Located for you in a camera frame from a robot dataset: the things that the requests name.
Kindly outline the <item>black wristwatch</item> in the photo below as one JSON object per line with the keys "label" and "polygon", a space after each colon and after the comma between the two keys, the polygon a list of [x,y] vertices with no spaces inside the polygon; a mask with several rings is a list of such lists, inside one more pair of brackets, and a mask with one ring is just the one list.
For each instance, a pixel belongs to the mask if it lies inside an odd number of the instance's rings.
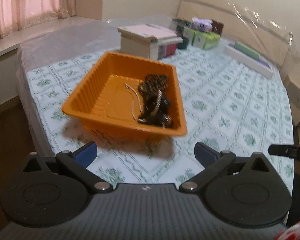
{"label": "black wristwatch", "polygon": [[150,116],[150,124],[161,128],[171,128],[173,126],[172,118],[165,113],[157,113],[154,116]]}

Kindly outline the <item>green floral bed cloth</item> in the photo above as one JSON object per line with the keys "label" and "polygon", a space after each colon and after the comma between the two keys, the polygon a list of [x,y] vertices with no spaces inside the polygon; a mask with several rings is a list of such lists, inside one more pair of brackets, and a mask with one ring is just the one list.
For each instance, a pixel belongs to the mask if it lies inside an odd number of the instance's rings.
{"label": "green floral bed cloth", "polygon": [[187,135],[157,143],[129,143],[89,132],[61,106],[101,52],[56,62],[27,73],[34,105],[53,153],[95,141],[89,170],[110,182],[180,185],[203,170],[194,157],[201,141],[238,156],[267,153],[271,144],[294,142],[288,95],[278,71],[271,79],[226,56],[227,42],[208,51],[189,47],[165,59],[176,67]]}

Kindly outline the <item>stack of books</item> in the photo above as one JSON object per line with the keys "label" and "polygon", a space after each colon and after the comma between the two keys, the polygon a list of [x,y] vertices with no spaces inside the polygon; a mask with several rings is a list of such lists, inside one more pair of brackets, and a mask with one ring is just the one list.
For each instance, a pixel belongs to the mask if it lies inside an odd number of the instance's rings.
{"label": "stack of books", "polygon": [[182,41],[183,39],[180,36],[149,42],[137,37],[121,35],[120,51],[123,54],[159,60],[173,55],[177,49],[177,45]]}

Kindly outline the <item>green slim box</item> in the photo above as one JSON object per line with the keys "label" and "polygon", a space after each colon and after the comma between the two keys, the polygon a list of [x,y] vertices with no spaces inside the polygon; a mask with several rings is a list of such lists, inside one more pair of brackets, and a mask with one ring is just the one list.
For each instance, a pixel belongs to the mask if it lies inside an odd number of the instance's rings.
{"label": "green slim box", "polygon": [[260,54],[253,48],[250,48],[249,46],[243,44],[242,42],[236,41],[234,43],[234,48],[237,49],[238,51],[242,52],[243,54],[247,55],[248,57],[259,60],[260,59]]}

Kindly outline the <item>white flat box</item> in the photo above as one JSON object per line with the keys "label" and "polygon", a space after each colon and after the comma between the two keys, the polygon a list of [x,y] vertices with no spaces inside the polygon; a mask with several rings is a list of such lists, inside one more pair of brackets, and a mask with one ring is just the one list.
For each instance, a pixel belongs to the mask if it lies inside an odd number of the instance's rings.
{"label": "white flat box", "polygon": [[232,44],[228,44],[226,46],[226,48],[224,49],[224,54],[244,64],[248,68],[260,73],[268,79],[271,79],[274,75],[272,65],[267,61],[263,60],[262,58],[259,58],[258,60],[253,59],[235,49]]}

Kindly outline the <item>purple tissue pack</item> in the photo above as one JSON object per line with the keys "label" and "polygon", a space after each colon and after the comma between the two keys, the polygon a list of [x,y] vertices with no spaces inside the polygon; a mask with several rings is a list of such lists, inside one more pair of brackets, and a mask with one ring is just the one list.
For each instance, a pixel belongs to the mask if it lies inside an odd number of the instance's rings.
{"label": "purple tissue pack", "polygon": [[212,20],[193,17],[191,28],[193,30],[209,33],[212,31],[212,23],[213,23]]}

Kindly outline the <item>pink top book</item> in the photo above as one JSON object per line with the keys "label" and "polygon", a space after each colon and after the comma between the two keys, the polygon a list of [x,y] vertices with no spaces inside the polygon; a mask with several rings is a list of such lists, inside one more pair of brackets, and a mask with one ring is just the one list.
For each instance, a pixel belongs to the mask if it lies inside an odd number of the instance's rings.
{"label": "pink top book", "polygon": [[175,31],[155,24],[141,24],[118,27],[122,36],[137,37],[145,41],[161,41],[177,37]]}

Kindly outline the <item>green tissue pack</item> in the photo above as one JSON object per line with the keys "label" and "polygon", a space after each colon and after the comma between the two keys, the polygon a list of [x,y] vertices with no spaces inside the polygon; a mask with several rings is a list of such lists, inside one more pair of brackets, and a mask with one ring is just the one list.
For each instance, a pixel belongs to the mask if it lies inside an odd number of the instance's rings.
{"label": "green tissue pack", "polygon": [[205,33],[193,29],[189,29],[189,35],[190,44],[202,50],[215,48],[221,38],[219,34],[214,32]]}

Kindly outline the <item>dark brown box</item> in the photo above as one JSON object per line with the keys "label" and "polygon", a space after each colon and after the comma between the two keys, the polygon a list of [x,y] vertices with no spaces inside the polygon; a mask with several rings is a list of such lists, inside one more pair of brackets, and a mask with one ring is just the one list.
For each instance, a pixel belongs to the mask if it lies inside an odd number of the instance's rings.
{"label": "dark brown box", "polygon": [[215,20],[212,20],[212,32],[221,35],[223,32],[224,24]]}

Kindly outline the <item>glass jar green lid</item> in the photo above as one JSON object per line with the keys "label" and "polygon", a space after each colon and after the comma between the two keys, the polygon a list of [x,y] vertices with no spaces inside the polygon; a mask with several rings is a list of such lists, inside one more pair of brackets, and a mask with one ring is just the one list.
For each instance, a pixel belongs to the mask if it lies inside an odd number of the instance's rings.
{"label": "glass jar green lid", "polygon": [[189,27],[190,25],[191,22],[183,18],[173,18],[170,23],[169,29],[175,31],[178,36],[182,36],[184,28]]}

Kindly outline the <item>dark green cup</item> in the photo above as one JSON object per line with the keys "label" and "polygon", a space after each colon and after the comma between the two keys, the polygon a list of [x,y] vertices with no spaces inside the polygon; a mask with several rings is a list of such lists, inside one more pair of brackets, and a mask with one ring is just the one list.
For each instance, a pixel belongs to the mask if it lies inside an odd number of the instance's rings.
{"label": "dark green cup", "polygon": [[177,45],[177,48],[181,50],[185,50],[187,49],[187,46],[189,45],[190,41],[187,37],[182,36],[181,38],[183,39],[183,41]]}

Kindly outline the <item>orange plastic tray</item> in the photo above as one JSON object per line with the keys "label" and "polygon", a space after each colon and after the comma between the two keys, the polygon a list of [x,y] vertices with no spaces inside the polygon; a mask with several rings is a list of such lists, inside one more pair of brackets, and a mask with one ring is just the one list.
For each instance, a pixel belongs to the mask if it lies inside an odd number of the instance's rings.
{"label": "orange plastic tray", "polygon": [[[134,95],[148,74],[168,77],[166,96],[171,128],[139,124],[141,95]],[[106,52],[83,77],[62,105],[62,112],[86,128],[117,138],[161,140],[187,134],[177,69],[171,64],[127,54]]]}

